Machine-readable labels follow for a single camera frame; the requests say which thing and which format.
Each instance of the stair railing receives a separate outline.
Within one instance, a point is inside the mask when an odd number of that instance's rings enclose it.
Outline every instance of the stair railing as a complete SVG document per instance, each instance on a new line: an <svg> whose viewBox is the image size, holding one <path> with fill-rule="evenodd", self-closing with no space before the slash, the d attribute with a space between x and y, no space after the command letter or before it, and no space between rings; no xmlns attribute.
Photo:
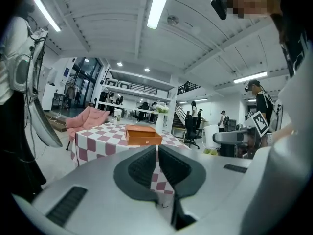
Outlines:
<svg viewBox="0 0 313 235"><path fill-rule="evenodd" d="M177 116L179 117L181 123L183 125L185 125L185 119L186 119L186 113L184 112L184 110L182 109L182 107L176 103L175 106L175 113L177 114Z"/></svg>

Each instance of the staircase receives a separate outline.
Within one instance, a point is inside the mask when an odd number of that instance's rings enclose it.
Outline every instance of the staircase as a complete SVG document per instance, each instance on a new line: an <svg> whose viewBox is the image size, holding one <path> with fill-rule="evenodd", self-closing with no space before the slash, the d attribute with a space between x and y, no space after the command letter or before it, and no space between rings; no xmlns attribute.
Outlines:
<svg viewBox="0 0 313 235"><path fill-rule="evenodd" d="M185 126L182 124L176 112L174 113L173 127L185 129Z"/></svg>
<svg viewBox="0 0 313 235"><path fill-rule="evenodd" d="M181 106L176 103L173 127L185 129L185 118L186 113L183 111Z"/></svg>

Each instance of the pink and white checkered table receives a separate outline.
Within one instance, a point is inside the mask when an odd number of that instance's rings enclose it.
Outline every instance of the pink and white checkered table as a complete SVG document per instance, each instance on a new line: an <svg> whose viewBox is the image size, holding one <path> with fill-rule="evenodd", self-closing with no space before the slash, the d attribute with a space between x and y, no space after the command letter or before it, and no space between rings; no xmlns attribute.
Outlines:
<svg viewBox="0 0 313 235"><path fill-rule="evenodd" d="M140 145L127 145L125 126L125 124L114 125L113 123L106 123L90 130L77 132L71 152L71 158L76 166L97 158L140 147ZM173 145L181 149L190 149L168 132L162 132L160 135L163 137L162 144ZM158 152L156 154L156 168L152 176L151 190L173 194L172 187L159 167Z"/></svg>

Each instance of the office chair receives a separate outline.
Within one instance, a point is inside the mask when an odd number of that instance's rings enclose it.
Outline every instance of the office chair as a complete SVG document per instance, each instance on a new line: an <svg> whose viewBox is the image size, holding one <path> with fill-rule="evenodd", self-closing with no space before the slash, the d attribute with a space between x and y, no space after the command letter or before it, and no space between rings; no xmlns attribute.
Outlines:
<svg viewBox="0 0 313 235"><path fill-rule="evenodd" d="M188 143L189 144L189 148L191 145L196 146L198 149L200 149L200 147L193 142L193 139L197 139L197 138L201 138L201 136L199 136L199 131L197 134L195 134L193 132L193 125L192 125L192 117L191 115L187 115L186 119L185 119L185 127L187 129L187 133L186 133L186 137L185 137L185 142L184 143Z"/></svg>

